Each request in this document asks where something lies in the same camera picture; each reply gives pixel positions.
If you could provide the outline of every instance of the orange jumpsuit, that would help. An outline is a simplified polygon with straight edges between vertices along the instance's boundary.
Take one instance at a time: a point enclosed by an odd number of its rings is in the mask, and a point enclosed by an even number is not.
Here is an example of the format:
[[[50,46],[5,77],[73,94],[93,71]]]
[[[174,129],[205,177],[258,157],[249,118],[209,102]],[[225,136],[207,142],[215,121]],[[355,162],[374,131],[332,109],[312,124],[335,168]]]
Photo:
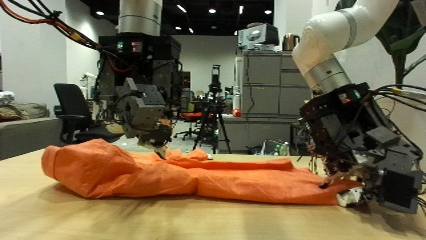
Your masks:
[[[49,146],[41,165],[46,176],[86,198],[183,194],[334,205],[336,192],[359,186],[340,180],[320,189],[323,179],[294,168],[287,158],[238,163],[206,159],[206,153],[195,149],[185,156],[179,150],[167,150],[162,160],[154,153],[129,153],[98,139],[62,148]]]

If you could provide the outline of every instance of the white wall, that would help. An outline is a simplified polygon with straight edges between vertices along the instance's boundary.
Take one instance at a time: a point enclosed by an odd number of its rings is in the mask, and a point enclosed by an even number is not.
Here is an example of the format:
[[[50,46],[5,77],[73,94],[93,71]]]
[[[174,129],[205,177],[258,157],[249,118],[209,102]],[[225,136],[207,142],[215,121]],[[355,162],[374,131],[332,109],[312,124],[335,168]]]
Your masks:
[[[44,2],[51,9],[63,9],[62,1]],[[10,8],[34,18],[13,6]],[[14,92],[16,101],[51,104],[51,85],[65,82],[65,41],[51,27],[21,23],[2,11],[0,20],[4,90]]]
[[[303,26],[311,17],[310,1],[275,0],[274,1],[274,26],[278,28],[279,45],[275,50],[282,49],[282,37],[287,33],[302,35]]]
[[[113,34],[113,24],[106,21],[99,24],[89,18],[89,10],[79,1],[44,0],[44,3],[62,12],[61,19],[69,20],[70,26],[75,24],[73,27],[78,31],[93,36],[97,32]],[[38,18],[13,6],[10,8],[28,18]],[[95,73],[98,54],[67,40],[49,25],[21,23],[2,11],[0,21],[4,90],[14,92],[16,101],[45,103],[51,110],[57,104],[53,84],[77,83],[83,72]]]
[[[77,29],[83,35],[97,42],[98,36],[113,36],[115,28],[113,24],[105,20],[91,18],[89,8],[79,1],[66,0],[66,24]],[[98,53],[66,41],[66,82],[79,84],[79,78],[85,72],[97,75]]]
[[[234,83],[234,58],[237,37],[173,36],[181,43],[183,71],[190,72],[191,91],[207,92],[211,83],[213,65],[221,65],[219,81],[222,89]]]

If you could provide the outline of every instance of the metal cabinet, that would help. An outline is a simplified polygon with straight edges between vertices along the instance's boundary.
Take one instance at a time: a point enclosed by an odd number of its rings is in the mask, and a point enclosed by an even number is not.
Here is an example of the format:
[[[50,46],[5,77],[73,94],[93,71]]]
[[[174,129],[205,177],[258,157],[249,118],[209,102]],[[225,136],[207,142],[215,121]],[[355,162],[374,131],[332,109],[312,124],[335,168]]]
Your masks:
[[[245,117],[296,117],[310,90],[288,52],[247,51],[239,65]]]
[[[266,139],[290,142],[290,124],[299,117],[310,89],[290,52],[247,51],[237,64],[241,118],[223,118],[230,150],[246,152]],[[225,142],[218,151],[227,152]]]

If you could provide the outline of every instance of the table surface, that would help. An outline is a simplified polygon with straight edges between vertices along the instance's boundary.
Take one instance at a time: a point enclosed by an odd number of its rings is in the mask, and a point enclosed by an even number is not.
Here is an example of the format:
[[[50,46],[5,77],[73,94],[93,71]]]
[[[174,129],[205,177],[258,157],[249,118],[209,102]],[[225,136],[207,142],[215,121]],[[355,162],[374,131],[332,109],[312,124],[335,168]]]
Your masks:
[[[0,239],[426,239],[420,210],[400,214],[374,203],[351,209],[191,196],[87,200],[42,174],[41,154],[0,161]],[[292,162],[307,167],[307,158]]]

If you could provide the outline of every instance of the orange cloth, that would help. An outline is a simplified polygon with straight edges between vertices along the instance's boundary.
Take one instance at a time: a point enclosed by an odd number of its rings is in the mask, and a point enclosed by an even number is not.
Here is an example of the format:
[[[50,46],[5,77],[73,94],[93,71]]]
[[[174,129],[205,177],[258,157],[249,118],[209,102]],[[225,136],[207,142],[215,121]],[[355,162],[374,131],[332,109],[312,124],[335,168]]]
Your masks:
[[[195,149],[186,156],[169,150],[162,160],[154,153],[129,153],[98,139],[62,148],[49,146],[41,165],[46,176],[86,198],[193,194],[330,205],[336,204],[336,192],[359,186],[342,180],[320,189],[322,178],[307,169],[294,168],[286,158],[242,163],[206,159],[206,153]]]

